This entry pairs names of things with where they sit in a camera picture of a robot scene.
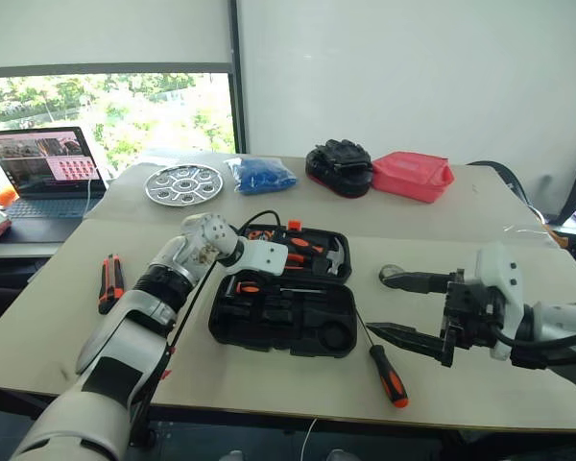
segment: laptop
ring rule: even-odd
[[[79,127],[2,131],[0,166],[19,195],[0,242],[63,242],[107,190]]]

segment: window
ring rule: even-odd
[[[82,127],[112,176],[151,148],[235,152],[226,73],[0,78],[0,130],[59,126]]]

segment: blue plastic bag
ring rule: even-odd
[[[231,158],[225,163],[236,182],[235,192],[244,195],[277,192],[292,187],[298,181],[279,158]]]

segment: black cable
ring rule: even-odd
[[[175,347],[175,345],[177,344],[177,341],[180,339],[181,332],[183,331],[183,328],[185,327],[185,322],[188,320],[188,317],[190,317],[190,313],[192,312],[192,308],[194,307],[194,304],[196,304],[196,301],[199,298],[199,295],[201,294],[201,291],[203,290],[203,287],[206,284],[207,279],[209,279],[209,276],[211,275],[211,272],[213,271],[213,268],[215,267],[216,262],[217,261],[213,261],[211,263],[211,266],[209,266],[209,270],[206,272],[203,279],[199,282],[199,287],[196,289],[196,292],[194,293],[194,296],[192,297],[192,301],[190,301],[190,304],[188,305],[188,310],[185,311],[185,315],[183,316],[183,319],[181,320],[179,328],[177,328],[177,332],[175,333],[175,337],[173,338],[173,341],[171,341],[171,349],[173,349]]]
[[[261,211],[261,212],[255,214],[252,218],[250,218],[248,221],[246,221],[244,223],[244,225],[239,228],[239,230],[237,231],[237,234],[243,235],[244,232],[246,231],[246,229],[248,228],[248,226],[253,221],[258,219],[260,216],[264,216],[265,214],[273,214],[275,216],[275,218],[276,218],[276,230],[279,231],[279,228],[281,228],[281,220],[279,219],[279,215],[275,211],[273,211],[272,209],[266,209],[264,211]],[[181,320],[180,326],[178,327],[177,332],[175,333],[175,337],[173,338],[173,341],[171,341],[171,346],[170,346],[171,349],[175,347],[178,340],[180,339],[181,332],[185,328],[185,323],[187,322],[188,318],[190,317],[190,314],[192,313],[192,309],[194,308],[194,304],[196,304],[196,301],[199,298],[199,295],[201,294],[201,291],[203,290],[203,288],[207,282],[207,279],[209,279],[209,276],[211,275],[211,272],[213,271],[213,268],[215,267],[216,262],[217,261],[213,261],[213,263],[209,267],[209,270],[206,272],[204,277],[199,282],[199,286],[197,287],[196,292],[194,293],[194,296],[192,297],[192,301],[190,301],[190,304],[188,305],[188,309],[185,311],[185,315],[183,316],[183,319]]]
[[[553,339],[550,341],[520,341],[512,339],[501,332],[498,325],[489,324],[492,335],[503,344],[511,348],[521,349],[537,349],[537,350],[553,350],[569,348],[576,346],[576,334],[573,336],[566,336],[565,338]]]
[[[245,224],[239,228],[237,233],[239,235],[243,235],[245,233],[246,229],[248,228],[248,226],[252,222],[254,222],[256,219],[258,219],[260,216],[264,216],[265,214],[273,214],[275,216],[275,218],[276,218],[276,231],[279,231],[279,228],[281,228],[281,220],[279,219],[279,215],[277,214],[276,211],[273,211],[272,209],[265,209],[264,211],[260,211],[259,213],[255,214],[253,217],[251,217],[248,221],[246,221]]]

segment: orange tool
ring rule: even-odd
[[[300,232],[302,230],[302,222],[298,219],[291,219],[286,226],[288,231]]]
[[[307,240],[302,238],[292,237],[287,240],[287,243],[292,243],[297,248],[298,252],[303,252],[307,255],[321,255],[324,253],[324,248],[319,245],[312,245]]]
[[[356,311],[356,315],[358,320],[360,320],[361,325],[363,326],[363,330],[367,337],[369,338],[369,342],[371,343],[371,347],[369,349],[369,354],[373,357],[373,361],[375,362],[375,366],[377,367],[377,371],[379,372],[380,379],[382,380],[382,387],[384,387],[384,392],[391,400],[394,406],[397,408],[403,408],[407,406],[410,402],[407,398],[407,392],[405,391],[405,387],[401,382],[401,378],[389,362],[386,353],[384,352],[384,348],[382,346],[375,345],[373,343],[372,338],[367,331],[367,327],[365,327],[365,323],[361,318],[361,314]]]
[[[237,282],[237,288],[235,292],[238,295],[242,295],[244,293],[260,293],[260,285],[255,281],[239,281]]]
[[[122,263],[118,255],[109,255],[103,261],[98,312],[105,315],[124,294]]]
[[[302,264],[307,260],[307,256],[297,255],[295,253],[289,253],[287,260]]]
[[[248,232],[248,240],[267,240],[270,241],[273,237],[271,230],[251,230]]]

